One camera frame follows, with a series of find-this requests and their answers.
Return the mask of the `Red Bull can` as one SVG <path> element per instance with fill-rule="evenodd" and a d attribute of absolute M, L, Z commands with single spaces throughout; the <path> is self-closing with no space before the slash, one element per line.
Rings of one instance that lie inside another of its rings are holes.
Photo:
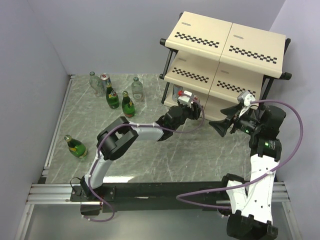
<path fill-rule="evenodd" d="M 180 85 L 176 85 L 174 84 L 173 85 L 173 88 L 172 88 L 172 100 L 174 102 L 177 102 L 178 101 L 178 97 L 179 97 L 179 92 L 182 91 L 183 87 L 180 86 Z"/>

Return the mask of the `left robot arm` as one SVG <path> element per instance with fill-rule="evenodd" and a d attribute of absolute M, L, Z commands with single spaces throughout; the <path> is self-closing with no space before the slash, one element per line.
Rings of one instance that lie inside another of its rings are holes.
<path fill-rule="evenodd" d="M 178 128 L 187 119 L 198 120 L 203 106 L 192 99 L 190 103 L 178 103 L 169 108 L 153 123 L 135 123 L 122 116 L 106 127 L 97 136 L 95 158 L 88 172 L 80 178 L 80 185 L 72 187 L 72 195 L 96 200 L 103 189 L 103 180 L 113 161 L 121 158 L 135 141 L 162 142 L 173 133 L 181 134 Z"/>

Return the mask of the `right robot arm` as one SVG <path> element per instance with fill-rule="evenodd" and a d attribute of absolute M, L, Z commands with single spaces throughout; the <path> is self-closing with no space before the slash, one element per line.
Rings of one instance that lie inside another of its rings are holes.
<path fill-rule="evenodd" d="M 222 137 L 237 130 L 250 136 L 248 186 L 242 177 L 228 173 L 219 187 L 221 197 L 231 203 L 226 232 L 237 240 L 275 240 L 279 230 L 273 225 L 272 216 L 274 169 L 280 163 L 282 144 L 277 136 L 286 112 L 277 106 L 267 106 L 256 120 L 242 110 L 240 104 L 222 109 L 226 118 L 209 122 Z"/>

